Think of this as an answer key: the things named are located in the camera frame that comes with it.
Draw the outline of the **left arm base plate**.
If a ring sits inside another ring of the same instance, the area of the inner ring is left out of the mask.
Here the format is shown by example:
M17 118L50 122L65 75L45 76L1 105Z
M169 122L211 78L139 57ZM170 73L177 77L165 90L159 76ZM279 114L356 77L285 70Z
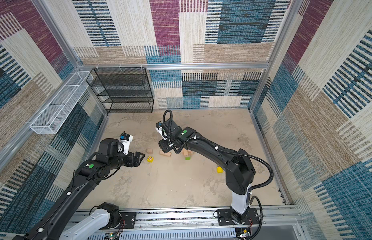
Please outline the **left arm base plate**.
M121 212L116 220L111 216L111 225L102 227L101 230L133 229L135 227L136 215L137 212Z

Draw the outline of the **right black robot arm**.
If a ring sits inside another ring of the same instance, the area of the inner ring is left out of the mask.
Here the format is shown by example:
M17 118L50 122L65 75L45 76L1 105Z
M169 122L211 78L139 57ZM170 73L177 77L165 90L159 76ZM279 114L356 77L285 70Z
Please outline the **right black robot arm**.
M247 221L249 212L249 189L255 176L255 168L243 149L239 151L227 149L204 138L196 130L180 126L168 127L166 123L156 124L157 132L162 136L158 142L164 153L190 150L216 163L225 172L226 185L232 191L232 220L236 224Z

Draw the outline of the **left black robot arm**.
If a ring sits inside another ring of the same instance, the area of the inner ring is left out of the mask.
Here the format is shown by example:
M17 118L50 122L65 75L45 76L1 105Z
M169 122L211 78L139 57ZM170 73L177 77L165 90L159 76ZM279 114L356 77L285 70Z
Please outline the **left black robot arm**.
M73 178L48 213L25 235L16 235L15 240L57 240L69 220L86 197L100 184L112 176L111 170L121 167L138 167L145 154L129 152L118 139L104 139L99 149L75 171Z

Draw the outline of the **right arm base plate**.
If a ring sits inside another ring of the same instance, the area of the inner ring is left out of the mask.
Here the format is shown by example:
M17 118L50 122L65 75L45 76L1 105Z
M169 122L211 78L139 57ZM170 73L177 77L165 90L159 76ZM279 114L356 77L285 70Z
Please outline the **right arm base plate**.
M216 213L220 226L258 225L260 223L260 214L255 208L247 208L243 214L237 213L232 208L218 209Z

